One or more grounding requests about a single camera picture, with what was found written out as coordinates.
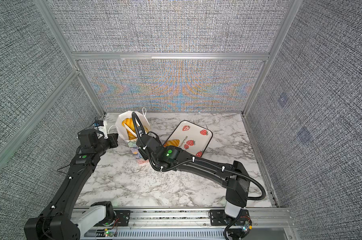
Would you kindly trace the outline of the floral white paper bag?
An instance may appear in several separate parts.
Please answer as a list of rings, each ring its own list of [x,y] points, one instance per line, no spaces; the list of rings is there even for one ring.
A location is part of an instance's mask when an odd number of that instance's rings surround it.
[[[147,109],[142,108],[140,112],[135,112],[140,122],[136,122],[134,124],[134,120],[132,118],[132,113],[134,111],[126,111],[118,115],[117,120],[113,125],[111,125],[108,129],[108,135],[111,134],[111,130],[116,130],[119,137],[128,145],[132,154],[134,155],[138,165],[145,165],[148,163],[147,160],[144,160],[142,155],[139,152],[139,148],[137,146],[138,137],[136,133],[136,128],[140,127],[143,124],[145,133],[151,131],[151,126],[147,119]]]

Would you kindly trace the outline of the long fake bread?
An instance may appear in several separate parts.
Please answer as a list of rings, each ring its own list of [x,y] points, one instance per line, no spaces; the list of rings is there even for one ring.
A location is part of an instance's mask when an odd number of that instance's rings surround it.
[[[126,129],[129,140],[134,140],[137,138],[132,118],[126,118],[125,120],[123,120],[122,126]]]

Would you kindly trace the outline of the white silver serving tongs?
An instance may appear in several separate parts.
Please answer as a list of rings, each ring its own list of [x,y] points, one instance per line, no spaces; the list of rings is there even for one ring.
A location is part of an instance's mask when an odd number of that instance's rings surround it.
[[[133,124],[123,123],[123,127],[127,130],[129,140],[137,138],[136,130]]]

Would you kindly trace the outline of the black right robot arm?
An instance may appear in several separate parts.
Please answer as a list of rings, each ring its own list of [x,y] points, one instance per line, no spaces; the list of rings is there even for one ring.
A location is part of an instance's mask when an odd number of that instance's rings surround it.
[[[226,189],[225,214],[235,218],[245,215],[249,194],[249,174],[242,163],[234,161],[223,164],[199,158],[181,148],[164,147],[158,138],[148,134],[138,138],[137,146],[143,157],[158,172],[187,172],[210,181]]]

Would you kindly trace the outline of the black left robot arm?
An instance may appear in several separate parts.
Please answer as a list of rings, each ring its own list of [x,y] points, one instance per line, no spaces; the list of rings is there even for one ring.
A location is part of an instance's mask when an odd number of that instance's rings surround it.
[[[105,135],[97,129],[78,133],[80,145],[67,166],[65,180],[50,203],[36,218],[27,220],[24,232],[28,240],[79,240],[81,230],[71,215],[86,181],[95,171],[107,150],[118,146],[118,134]]]

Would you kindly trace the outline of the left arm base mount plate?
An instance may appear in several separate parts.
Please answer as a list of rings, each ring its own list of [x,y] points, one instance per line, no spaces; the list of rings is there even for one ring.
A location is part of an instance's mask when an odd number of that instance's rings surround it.
[[[129,225],[131,218],[131,211],[130,210],[117,210],[115,211],[115,218],[106,226],[108,228],[117,228],[117,227],[127,227]]]

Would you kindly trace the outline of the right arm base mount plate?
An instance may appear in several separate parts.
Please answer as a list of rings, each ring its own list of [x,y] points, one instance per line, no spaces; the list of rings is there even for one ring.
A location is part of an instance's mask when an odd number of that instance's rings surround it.
[[[230,217],[225,214],[224,210],[210,210],[208,213],[212,226],[227,226],[236,216]],[[249,226],[252,220],[248,210],[240,210],[240,218],[234,223],[234,226]]]

